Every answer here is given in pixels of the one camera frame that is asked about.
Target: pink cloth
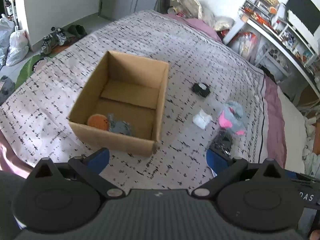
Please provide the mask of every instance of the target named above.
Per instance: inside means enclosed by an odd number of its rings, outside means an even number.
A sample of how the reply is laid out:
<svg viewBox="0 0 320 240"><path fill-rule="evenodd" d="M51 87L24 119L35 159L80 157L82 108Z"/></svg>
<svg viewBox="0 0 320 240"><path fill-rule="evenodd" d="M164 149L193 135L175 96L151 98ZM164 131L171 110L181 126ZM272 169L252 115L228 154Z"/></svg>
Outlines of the pink cloth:
<svg viewBox="0 0 320 240"><path fill-rule="evenodd" d="M8 141L0 131L0 171L15 173L23 178L27 178L32 171L32 168L20 160Z"/></svg>
<svg viewBox="0 0 320 240"><path fill-rule="evenodd" d="M287 146L284 135L284 119L281 101L278 97L278 86L267 76L265 100L268 104L268 158L275 159L284 168L287 159Z"/></svg>
<svg viewBox="0 0 320 240"><path fill-rule="evenodd" d="M222 128L231 128L232 123L224 117L224 110L222 110L221 114L218 117L219 124Z"/></svg>
<svg viewBox="0 0 320 240"><path fill-rule="evenodd" d="M166 14L166 16L168 16L172 19L175 19L179 22L185 23L185 24L189 25L190 27L196 29L197 31L204 32L209 37L213 38L215 41L222 43L222 41L219 38L216 31L213 28L211 28L209 25L205 24L203 20L199 20L196 18L184 19L184 18L181 18L180 16L177 16L175 14Z"/></svg>

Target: cardboard box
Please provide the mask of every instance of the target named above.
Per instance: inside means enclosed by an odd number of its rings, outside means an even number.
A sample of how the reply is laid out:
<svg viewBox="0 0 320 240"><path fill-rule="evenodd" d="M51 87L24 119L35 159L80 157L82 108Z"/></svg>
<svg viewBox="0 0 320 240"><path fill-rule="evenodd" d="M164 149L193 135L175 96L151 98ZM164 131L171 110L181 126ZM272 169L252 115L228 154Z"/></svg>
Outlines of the cardboard box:
<svg viewBox="0 0 320 240"><path fill-rule="evenodd" d="M71 129L91 146L152 155L160 140L168 70L163 61L108 51L70 112ZM114 114L131 125L133 136L87 126L92 114Z"/></svg>

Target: bed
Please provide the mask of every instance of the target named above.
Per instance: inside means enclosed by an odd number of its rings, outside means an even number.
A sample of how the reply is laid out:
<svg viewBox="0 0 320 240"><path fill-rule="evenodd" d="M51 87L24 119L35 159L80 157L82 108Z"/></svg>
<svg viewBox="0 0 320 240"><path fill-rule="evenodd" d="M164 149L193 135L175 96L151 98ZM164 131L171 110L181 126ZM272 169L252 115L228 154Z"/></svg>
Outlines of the bed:
<svg viewBox="0 0 320 240"><path fill-rule="evenodd" d="M234 140L233 156L250 163L273 157L282 167L302 171L299 156L297 163L286 165L293 154L287 153L291 128L285 132L282 112L287 110L283 102L288 108L294 106L281 96L280 89L262 70L222 43L154 11L130 15L86 36L58 54L10 96L0 107L0 130L15 153L5 157L10 159L5 168L17 168L16 157L34 167L43 157L66 162L97 150L76 138L68 125L68 113L107 50L164 60L171 65L156 154L142 158L111 151L109 165L100 175L118 187L127 192L130 188L192 190L212 178L206 148L219 129L217 117L228 100L239 102L247 115L247 132ZM191 92L194 82L211 86L206 99ZM192 123L200 109L213 117L205 130ZM21 169L25 175L30 168Z"/></svg>

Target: gray cloth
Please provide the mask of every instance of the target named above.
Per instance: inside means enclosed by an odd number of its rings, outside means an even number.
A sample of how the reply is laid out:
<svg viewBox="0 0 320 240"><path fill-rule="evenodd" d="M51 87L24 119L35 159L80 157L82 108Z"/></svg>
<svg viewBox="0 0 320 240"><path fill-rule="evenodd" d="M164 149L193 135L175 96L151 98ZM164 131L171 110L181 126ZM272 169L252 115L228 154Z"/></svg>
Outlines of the gray cloth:
<svg viewBox="0 0 320 240"><path fill-rule="evenodd" d="M15 83L7 76L0 78L0 106L14 92L14 87Z"/></svg>

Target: cardboard box flap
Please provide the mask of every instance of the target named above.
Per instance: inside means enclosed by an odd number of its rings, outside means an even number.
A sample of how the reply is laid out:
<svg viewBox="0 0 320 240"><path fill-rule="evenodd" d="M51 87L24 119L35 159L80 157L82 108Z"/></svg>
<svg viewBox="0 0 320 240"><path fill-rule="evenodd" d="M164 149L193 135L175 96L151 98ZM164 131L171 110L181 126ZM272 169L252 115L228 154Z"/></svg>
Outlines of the cardboard box flap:
<svg viewBox="0 0 320 240"><path fill-rule="evenodd" d="M100 97L156 109L158 95L158 89L109 80Z"/></svg>
<svg viewBox="0 0 320 240"><path fill-rule="evenodd" d="M168 63L151 58L110 51L108 75L112 80L158 89Z"/></svg>

